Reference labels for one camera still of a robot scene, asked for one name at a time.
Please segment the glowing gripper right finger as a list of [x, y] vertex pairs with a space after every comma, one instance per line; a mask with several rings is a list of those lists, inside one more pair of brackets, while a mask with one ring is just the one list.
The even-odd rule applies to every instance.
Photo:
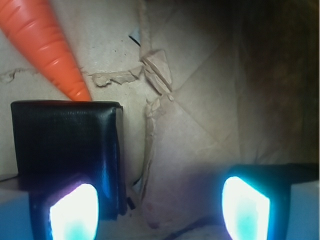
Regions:
[[235, 165], [221, 193], [224, 224], [233, 240], [318, 240], [317, 163]]

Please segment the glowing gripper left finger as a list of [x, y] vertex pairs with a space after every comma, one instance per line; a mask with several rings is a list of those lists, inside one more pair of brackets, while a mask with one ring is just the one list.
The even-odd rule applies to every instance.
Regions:
[[36, 240], [94, 240], [99, 194], [82, 174], [36, 175], [29, 180], [29, 208]]

